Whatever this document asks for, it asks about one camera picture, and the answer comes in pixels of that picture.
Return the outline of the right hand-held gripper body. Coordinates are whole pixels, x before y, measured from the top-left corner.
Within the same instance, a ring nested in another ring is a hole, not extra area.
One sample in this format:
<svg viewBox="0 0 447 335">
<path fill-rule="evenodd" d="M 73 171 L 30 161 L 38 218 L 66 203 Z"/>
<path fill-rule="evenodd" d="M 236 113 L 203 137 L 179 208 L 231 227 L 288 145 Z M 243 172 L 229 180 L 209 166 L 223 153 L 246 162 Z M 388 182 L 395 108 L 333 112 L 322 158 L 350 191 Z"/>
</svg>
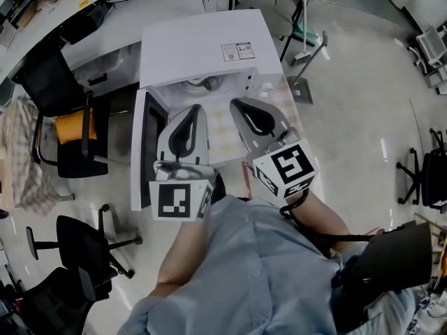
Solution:
<svg viewBox="0 0 447 335">
<path fill-rule="evenodd" d="M 254 177 L 277 199 L 286 199 L 310 188 L 319 174 L 308 141 L 289 128 L 278 137 L 254 142 L 247 154 Z"/>
</svg>

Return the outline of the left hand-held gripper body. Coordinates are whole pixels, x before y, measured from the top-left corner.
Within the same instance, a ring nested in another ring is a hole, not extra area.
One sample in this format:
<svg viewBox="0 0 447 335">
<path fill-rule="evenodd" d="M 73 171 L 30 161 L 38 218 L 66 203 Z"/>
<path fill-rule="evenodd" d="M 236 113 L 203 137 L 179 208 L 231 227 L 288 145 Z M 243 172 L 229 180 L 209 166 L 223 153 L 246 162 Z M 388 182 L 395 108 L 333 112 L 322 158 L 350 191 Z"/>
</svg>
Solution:
<svg viewBox="0 0 447 335">
<path fill-rule="evenodd" d="M 149 182 L 152 216 L 162 221 L 203 219 L 214 191 L 215 169 L 172 161 L 154 163 L 156 179 Z"/>
</svg>

